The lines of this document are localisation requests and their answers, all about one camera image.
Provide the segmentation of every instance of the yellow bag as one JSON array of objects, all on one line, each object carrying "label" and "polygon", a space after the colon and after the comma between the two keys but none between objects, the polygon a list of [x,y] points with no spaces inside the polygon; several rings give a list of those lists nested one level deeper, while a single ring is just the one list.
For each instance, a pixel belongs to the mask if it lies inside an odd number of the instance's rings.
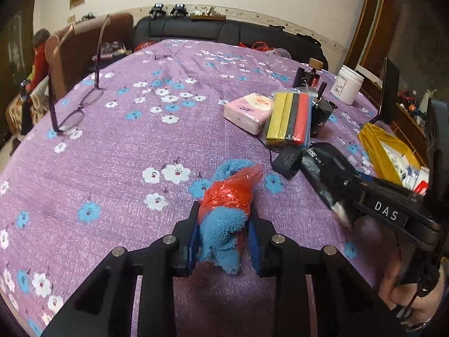
[{"label": "yellow bag", "polygon": [[365,148],[365,151],[367,151],[370,156],[370,161],[373,164],[378,178],[402,186],[402,180],[396,172],[381,142],[390,146],[401,155],[405,155],[410,166],[416,169],[421,168],[421,165],[418,160],[416,160],[411,149],[402,140],[388,134],[377,125],[370,123],[365,124],[359,133],[359,139]]}]

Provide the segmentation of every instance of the pack of colorful cloths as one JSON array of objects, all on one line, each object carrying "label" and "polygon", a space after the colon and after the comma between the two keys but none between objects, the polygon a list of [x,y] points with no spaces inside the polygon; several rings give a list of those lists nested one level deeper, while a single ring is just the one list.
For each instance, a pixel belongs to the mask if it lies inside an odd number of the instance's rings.
[{"label": "pack of colorful cloths", "polygon": [[240,271],[242,231],[262,175],[262,166],[250,160],[228,160],[218,167],[198,211],[198,261],[214,262],[229,274]]}]

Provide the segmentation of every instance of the brown chair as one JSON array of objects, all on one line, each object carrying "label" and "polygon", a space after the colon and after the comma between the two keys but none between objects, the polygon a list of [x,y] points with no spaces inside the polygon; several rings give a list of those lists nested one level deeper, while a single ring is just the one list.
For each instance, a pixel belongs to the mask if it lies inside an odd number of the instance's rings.
[{"label": "brown chair", "polygon": [[[132,33],[133,17],[129,13],[110,14],[111,22],[106,25],[103,42],[127,42]],[[98,36],[105,16],[80,21],[74,24],[75,31],[67,38],[51,67],[51,77],[56,99],[63,98],[75,84],[89,72],[87,67],[97,52]],[[52,34],[45,43],[45,56],[51,62],[53,51],[59,39],[69,26]]]}]

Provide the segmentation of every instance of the blue towel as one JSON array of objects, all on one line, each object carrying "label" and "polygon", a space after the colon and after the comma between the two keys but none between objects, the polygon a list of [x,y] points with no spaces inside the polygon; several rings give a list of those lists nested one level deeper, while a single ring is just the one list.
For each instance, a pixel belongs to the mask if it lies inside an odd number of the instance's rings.
[{"label": "blue towel", "polygon": [[[217,168],[212,182],[226,180],[250,166],[254,166],[250,160],[228,160]],[[198,261],[211,261],[229,274],[238,273],[240,254],[235,234],[243,229],[246,220],[246,213],[235,208],[217,207],[206,215],[199,227]]]}]

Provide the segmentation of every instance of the eyeglasses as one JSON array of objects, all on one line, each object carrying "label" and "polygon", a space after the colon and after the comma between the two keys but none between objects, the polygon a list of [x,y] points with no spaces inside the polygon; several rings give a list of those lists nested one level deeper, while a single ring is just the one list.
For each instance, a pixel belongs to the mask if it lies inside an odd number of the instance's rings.
[{"label": "eyeglasses", "polygon": [[52,121],[52,127],[55,133],[57,134],[64,134],[68,131],[71,131],[76,126],[78,126],[82,120],[84,119],[84,112],[83,108],[86,106],[89,106],[96,102],[99,98],[102,97],[104,90],[98,86],[98,81],[100,77],[100,68],[98,67],[98,62],[100,60],[100,47],[102,44],[102,38],[103,38],[103,32],[106,28],[106,24],[110,22],[111,19],[109,18],[109,15],[106,16],[106,19],[102,25],[102,28],[100,29],[100,36],[98,37],[98,46],[97,46],[97,60],[95,62],[95,79],[93,87],[89,90],[89,92],[82,98],[81,102],[78,105],[78,108],[72,111],[62,122],[61,124],[58,124],[58,120],[56,118],[56,111],[55,111],[55,95],[53,92],[53,85],[51,80],[51,67],[53,64],[53,61],[55,59],[55,56],[57,53],[59,53],[59,50],[61,49],[62,44],[64,41],[70,36],[70,34],[75,31],[75,28],[73,25],[71,25],[68,29],[68,31],[64,34],[58,45],[53,51],[52,59],[49,64],[49,106],[50,106],[50,118]]}]

